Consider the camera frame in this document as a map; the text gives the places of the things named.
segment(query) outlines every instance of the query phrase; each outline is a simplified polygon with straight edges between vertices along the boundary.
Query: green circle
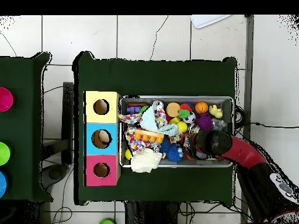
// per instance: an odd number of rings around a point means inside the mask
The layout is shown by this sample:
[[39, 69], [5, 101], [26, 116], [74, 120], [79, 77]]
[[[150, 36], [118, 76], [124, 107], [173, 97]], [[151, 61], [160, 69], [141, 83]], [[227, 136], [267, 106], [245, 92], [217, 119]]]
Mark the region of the green circle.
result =
[[114, 224], [112, 220], [102, 220], [99, 224]]
[[9, 147], [5, 143], [0, 142], [0, 166], [8, 162], [10, 156], [11, 150]]

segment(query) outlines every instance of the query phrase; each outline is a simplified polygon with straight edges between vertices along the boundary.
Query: orange basketball toy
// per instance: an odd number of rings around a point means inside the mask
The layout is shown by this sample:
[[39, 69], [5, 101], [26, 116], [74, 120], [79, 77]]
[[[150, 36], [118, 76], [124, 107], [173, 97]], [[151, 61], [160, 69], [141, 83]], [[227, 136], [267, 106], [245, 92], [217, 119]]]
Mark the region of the orange basketball toy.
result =
[[206, 102], [200, 101], [196, 103], [195, 110], [197, 113], [206, 113], [208, 111], [208, 104]]

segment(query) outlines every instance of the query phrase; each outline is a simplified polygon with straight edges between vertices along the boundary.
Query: white cloth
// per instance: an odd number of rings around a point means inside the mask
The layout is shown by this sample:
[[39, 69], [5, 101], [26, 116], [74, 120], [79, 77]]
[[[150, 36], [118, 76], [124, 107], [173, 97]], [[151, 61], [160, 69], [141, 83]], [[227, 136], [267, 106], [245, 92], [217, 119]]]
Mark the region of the white cloth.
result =
[[152, 169], [156, 169], [159, 166], [161, 158], [162, 153], [155, 153], [153, 150], [145, 148], [132, 157], [132, 171], [136, 173], [150, 173]]
[[219, 22], [231, 15], [190, 15], [191, 22], [194, 27], [197, 29], [201, 29], [202, 27], [206, 27], [215, 22]]

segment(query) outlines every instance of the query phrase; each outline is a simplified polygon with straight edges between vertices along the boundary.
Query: green table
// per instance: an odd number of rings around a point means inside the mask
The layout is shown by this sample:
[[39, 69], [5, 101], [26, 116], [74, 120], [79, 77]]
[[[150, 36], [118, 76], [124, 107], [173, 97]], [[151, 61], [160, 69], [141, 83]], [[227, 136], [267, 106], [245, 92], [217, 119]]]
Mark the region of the green table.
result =
[[43, 68], [50, 60], [46, 52], [33, 58], [0, 57], [0, 87], [12, 92], [11, 109], [0, 113], [0, 141], [11, 149], [8, 163], [0, 166], [8, 178], [2, 200], [51, 201], [40, 185], [42, 161]]
[[114, 91], [120, 95], [231, 96], [235, 98], [234, 58], [218, 61], [96, 60], [80, 53], [75, 75], [76, 204], [85, 201], [224, 201], [232, 204], [233, 167], [157, 168], [138, 174], [121, 168], [115, 187], [83, 186], [83, 91]]

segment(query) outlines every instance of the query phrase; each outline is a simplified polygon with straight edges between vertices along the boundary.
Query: blue circle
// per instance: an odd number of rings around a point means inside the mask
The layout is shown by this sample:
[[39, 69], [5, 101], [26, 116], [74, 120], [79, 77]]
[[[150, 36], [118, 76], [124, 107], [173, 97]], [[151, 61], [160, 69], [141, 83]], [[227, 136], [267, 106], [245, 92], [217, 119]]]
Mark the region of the blue circle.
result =
[[6, 191], [6, 184], [6, 178], [4, 174], [0, 171], [0, 198], [2, 198]]

